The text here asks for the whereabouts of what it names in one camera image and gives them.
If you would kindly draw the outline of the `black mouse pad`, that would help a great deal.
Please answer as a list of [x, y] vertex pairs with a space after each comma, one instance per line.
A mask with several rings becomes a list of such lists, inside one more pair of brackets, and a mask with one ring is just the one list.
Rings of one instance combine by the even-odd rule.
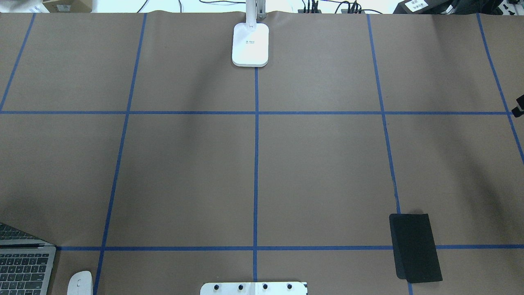
[[389, 215], [395, 274], [410, 284], [440, 282], [442, 272], [429, 215]]

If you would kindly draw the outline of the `white computer mouse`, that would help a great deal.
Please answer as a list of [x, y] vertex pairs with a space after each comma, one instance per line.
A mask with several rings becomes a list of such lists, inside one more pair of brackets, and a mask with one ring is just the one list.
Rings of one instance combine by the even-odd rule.
[[67, 295], [93, 295], [93, 276], [90, 271], [75, 273], [69, 280]]

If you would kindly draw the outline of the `grey laptop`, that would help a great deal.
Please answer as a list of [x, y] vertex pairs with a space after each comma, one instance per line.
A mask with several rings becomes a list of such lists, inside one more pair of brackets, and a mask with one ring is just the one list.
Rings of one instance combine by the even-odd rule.
[[46, 295], [56, 245], [10, 225], [0, 224], [0, 293]]

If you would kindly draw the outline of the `white desk lamp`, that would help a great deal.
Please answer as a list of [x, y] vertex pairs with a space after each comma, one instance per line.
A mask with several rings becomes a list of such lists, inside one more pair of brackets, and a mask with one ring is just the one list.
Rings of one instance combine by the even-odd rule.
[[238, 67], [260, 68], [269, 61], [269, 27], [259, 20], [266, 18], [265, 0], [247, 0], [246, 20], [234, 26], [232, 63]]

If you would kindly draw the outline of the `cardboard box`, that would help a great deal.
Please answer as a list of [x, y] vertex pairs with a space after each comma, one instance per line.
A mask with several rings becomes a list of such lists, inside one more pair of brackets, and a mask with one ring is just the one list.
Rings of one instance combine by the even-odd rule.
[[50, 13], [91, 13], [93, 0], [43, 0]]

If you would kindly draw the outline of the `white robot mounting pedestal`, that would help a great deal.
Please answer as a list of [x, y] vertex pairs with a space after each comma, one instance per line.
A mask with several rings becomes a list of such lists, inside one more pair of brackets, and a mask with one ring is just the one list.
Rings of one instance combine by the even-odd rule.
[[307, 295], [306, 282], [210, 282], [200, 289], [201, 295]]

